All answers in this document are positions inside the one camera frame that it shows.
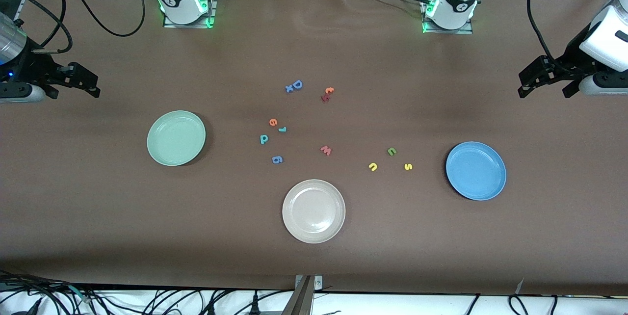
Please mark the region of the brown table cover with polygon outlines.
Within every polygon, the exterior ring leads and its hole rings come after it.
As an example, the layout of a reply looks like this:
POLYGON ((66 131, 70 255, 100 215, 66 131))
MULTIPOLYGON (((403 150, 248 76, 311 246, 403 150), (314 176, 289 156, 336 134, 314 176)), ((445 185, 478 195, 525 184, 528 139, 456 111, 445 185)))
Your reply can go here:
POLYGON ((56 60, 98 75, 101 95, 0 105, 0 269, 93 284, 289 289, 317 273, 334 291, 628 293, 628 96, 567 100, 557 83, 521 100, 518 73, 542 53, 526 0, 482 0, 472 35, 423 33, 408 0, 218 0, 212 29, 165 29, 147 0, 128 38, 67 3, 74 47, 56 60), (171 111, 206 127, 181 166, 146 146, 171 111), (500 154, 497 197, 449 184, 446 157, 465 141, 500 154), (315 245, 281 215, 310 179, 347 210, 315 245))

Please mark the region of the aluminium profile bar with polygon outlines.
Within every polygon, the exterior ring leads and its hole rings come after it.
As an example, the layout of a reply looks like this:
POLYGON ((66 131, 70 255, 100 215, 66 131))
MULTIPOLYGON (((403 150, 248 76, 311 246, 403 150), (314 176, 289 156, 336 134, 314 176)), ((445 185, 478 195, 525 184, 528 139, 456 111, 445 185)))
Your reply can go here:
POLYGON ((296 287, 281 315, 311 315, 316 286, 315 275, 297 277, 296 287))

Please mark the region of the beige plate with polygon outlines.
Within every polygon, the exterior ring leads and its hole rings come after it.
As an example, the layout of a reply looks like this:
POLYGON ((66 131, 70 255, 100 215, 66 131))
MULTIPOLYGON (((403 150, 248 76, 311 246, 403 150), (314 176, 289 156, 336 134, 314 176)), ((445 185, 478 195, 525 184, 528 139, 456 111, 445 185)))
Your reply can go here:
POLYGON ((321 244, 330 241, 343 227, 346 205, 341 192, 331 183, 310 179, 287 192, 281 208, 289 234, 300 242, 321 244))

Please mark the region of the blue plate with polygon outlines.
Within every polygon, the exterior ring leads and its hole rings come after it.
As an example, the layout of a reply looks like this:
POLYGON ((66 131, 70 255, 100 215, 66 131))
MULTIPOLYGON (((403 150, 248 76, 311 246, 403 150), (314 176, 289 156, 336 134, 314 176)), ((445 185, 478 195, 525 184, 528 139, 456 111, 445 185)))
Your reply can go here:
POLYGON ((473 201, 497 197, 507 183, 500 154, 478 141, 465 141, 453 147, 446 157, 445 173, 451 187, 473 201))

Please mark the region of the small metal clamp bracket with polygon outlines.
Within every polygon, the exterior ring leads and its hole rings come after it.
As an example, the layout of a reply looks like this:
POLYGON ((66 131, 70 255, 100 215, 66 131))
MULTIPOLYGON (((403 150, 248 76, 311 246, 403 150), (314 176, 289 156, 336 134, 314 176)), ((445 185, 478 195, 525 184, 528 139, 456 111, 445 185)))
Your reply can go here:
MULTIPOLYGON (((295 285, 294 288, 297 288, 298 284, 301 282, 305 275, 296 275, 295 277, 295 285)), ((312 275, 314 290, 319 291, 323 289, 323 276, 322 275, 312 275)))

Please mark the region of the light green plate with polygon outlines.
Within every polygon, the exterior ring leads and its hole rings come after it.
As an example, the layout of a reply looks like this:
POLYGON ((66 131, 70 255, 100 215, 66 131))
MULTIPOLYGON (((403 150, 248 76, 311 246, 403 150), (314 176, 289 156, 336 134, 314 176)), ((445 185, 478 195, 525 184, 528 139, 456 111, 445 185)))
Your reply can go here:
POLYGON ((206 127, 190 111, 171 111, 157 118, 146 139, 148 154, 164 166, 181 166, 191 162, 206 144, 206 127))

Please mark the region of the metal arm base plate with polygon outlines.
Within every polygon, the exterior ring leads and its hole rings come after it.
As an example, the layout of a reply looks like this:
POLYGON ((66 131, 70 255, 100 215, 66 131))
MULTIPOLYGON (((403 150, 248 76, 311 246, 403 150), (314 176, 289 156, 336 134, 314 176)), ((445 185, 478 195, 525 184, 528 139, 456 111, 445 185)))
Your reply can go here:
POLYGON ((218 0, 158 0, 165 28, 213 28, 218 0))
POLYGON ((477 0, 421 0, 422 32, 451 35, 471 35, 471 18, 477 0))

